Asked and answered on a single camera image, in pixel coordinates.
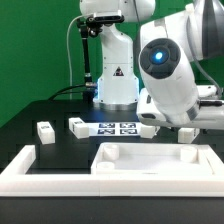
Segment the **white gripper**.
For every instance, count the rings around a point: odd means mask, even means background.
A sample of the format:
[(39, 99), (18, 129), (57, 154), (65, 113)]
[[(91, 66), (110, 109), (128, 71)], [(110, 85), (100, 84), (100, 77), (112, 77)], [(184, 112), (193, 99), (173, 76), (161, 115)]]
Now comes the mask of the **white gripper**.
[(148, 126), (224, 130), (224, 101), (221, 100), (205, 100), (193, 120), (186, 124), (173, 124), (158, 111), (153, 99), (143, 88), (140, 92), (136, 113), (139, 121)]

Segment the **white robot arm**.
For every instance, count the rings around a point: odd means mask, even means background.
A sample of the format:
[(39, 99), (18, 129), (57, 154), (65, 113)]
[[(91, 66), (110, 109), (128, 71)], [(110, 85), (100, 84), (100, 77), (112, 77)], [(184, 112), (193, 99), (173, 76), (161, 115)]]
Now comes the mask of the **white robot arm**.
[(194, 0), (181, 12), (142, 25), (133, 52), (115, 24), (145, 20), (154, 10), (155, 0), (80, 0), (90, 33), (102, 43), (94, 104), (107, 110), (136, 104), (145, 125), (224, 130), (222, 91), (198, 86), (190, 66), (224, 55), (224, 5)]

